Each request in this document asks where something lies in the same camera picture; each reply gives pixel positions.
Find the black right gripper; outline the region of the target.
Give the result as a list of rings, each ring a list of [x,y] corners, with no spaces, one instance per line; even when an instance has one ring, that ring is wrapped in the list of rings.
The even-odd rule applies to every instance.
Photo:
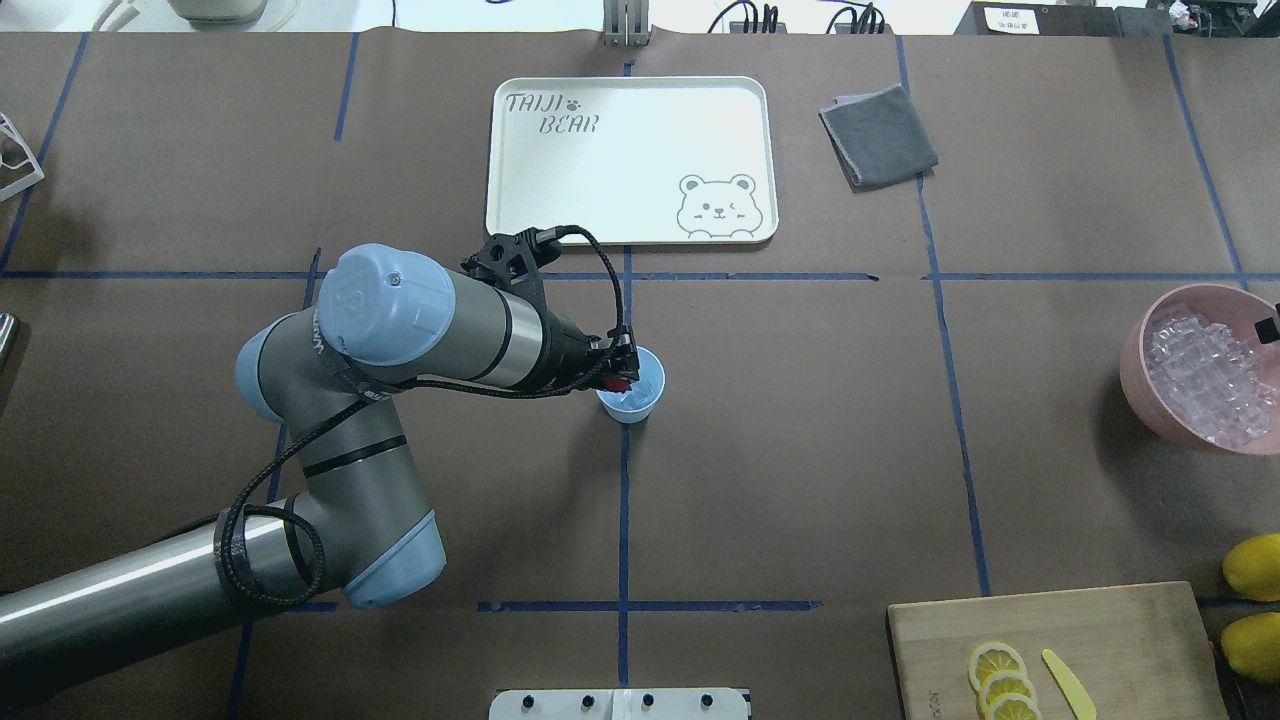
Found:
[[[1254,334],[1260,345],[1275,345],[1280,341],[1277,316],[1267,316],[1254,323]]]

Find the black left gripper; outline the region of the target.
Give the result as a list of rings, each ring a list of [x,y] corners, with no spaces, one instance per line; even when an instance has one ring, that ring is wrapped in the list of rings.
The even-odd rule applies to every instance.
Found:
[[[604,389],[604,379],[611,375],[639,379],[639,356],[631,325],[618,325],[604,340],[590,337],[584,360],[585,368],[575,380],[576,389]]]

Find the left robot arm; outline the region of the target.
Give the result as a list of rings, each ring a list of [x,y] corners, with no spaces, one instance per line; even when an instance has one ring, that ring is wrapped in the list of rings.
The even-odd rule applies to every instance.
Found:
[[[314,307],[241,350],[244,400],[288,429],[303,491],[259,505],[260,471],[228,509],[147,547],[3,600],[3,711],[339,589],[394,603],[445,566],[394,396],[415,387],[498,398],[618,389],[628,328],[586,334],[545,304],[543,252],[453,272],[366,243],[328,272]]]

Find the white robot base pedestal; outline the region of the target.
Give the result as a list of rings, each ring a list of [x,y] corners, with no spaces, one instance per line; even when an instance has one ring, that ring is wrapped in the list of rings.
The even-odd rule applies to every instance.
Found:
[[[748,691],[730,687],[509,689],[489,719],[751,719]]]

